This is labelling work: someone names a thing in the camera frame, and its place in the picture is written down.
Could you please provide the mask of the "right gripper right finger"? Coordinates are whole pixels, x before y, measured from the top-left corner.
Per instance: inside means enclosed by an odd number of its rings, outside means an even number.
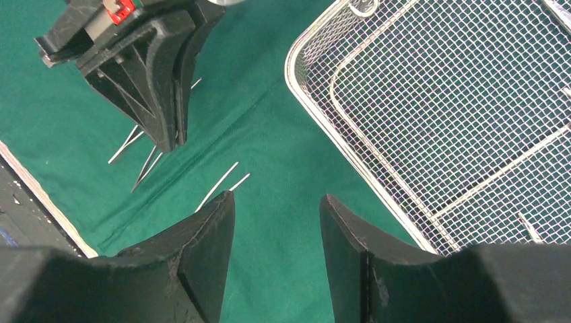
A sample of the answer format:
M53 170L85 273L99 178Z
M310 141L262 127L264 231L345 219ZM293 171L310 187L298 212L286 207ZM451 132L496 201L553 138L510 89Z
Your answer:
M570 247L412 246L333 195L319 205L336 322L569 322Z

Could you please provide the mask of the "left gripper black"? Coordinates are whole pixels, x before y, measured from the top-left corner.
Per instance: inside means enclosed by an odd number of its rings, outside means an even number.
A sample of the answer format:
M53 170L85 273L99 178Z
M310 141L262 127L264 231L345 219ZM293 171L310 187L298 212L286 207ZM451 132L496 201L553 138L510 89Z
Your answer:
M35 39L44 64L76 60L88 84L158 149L170 153L184 145L197 56L226 8L210 1L66 3L53 27Z

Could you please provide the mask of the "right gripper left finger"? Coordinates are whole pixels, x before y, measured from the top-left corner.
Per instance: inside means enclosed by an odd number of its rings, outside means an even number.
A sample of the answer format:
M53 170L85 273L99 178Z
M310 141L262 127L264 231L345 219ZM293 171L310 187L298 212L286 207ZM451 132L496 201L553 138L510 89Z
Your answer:
M234 193L117 255L1 248L2 322L219 322Z

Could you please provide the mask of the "steel spatula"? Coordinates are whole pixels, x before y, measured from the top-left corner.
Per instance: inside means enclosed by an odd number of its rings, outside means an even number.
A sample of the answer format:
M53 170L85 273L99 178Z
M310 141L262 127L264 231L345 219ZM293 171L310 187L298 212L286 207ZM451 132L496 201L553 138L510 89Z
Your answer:
M158 163L160 158L162 157L163 152L154 145L147 156L146 160L144 161L139 175L135 180L135 183L130 191L130 193L135 192L138 186L144 181L144 179L148 176L148 174L153 170L154 166Z

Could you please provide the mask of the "green surgical cloth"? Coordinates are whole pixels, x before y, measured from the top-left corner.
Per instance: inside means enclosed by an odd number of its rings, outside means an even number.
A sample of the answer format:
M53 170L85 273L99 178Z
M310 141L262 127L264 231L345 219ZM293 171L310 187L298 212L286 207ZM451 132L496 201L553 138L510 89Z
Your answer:
M237 220L223 322L332 322L319 205L333 195L357 216L420 248L290 91L289 47L325 1L230 7L199 57L188 144L134 193L135 162L104 165L127 121L71 65L48 69L33 37L60 1L1 2L1 138L102 254L192 211L234 162Z

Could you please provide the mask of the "thin steel tweezers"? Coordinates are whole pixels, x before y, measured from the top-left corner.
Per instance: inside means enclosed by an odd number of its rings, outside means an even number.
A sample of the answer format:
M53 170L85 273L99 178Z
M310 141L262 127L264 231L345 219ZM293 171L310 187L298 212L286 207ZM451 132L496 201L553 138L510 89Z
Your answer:
M203 206L210 200L215 192L217 192L221 185L226 181L226 179L232 174L232 172L238 167L239 162L235 161L222 175L221 177L215 182L215 184L208 190L207 194L202 198L201 202L197 205L194 212L200 211ZM229 187L229 191L235 191L240 185L242 185L245 181L247 181L251 176L251 173L245 174L241 179L239 179L236 183L234 183L231 187Z

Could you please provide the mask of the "metal mesh tray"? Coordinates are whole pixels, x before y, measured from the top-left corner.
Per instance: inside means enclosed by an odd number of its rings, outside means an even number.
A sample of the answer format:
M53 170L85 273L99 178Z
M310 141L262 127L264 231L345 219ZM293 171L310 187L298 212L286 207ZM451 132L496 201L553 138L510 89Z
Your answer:
M284 74L420 248L570 243L569 1L335 1Z

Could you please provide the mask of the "long steel forceps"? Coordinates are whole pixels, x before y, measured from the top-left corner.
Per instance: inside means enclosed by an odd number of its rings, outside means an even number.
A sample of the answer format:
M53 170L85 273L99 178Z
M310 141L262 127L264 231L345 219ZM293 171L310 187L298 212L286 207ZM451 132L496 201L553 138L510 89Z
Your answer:
M112 162L114 162L117 159L117 157L124 150L126 150L126 148L128 148L130 145L132 145L134 142L136 142L136 140L138 140L138 138L140 138L144 134L145 134L145 132L142 130L142 128L139 125L135 125L133 127L133 129L131 130L131 132L129 133L129 135L127 136L127 138L125 139L125 141L123 142L123 144L117 149L117 151L113 154L113 156L107 161L107 164L111 164Z

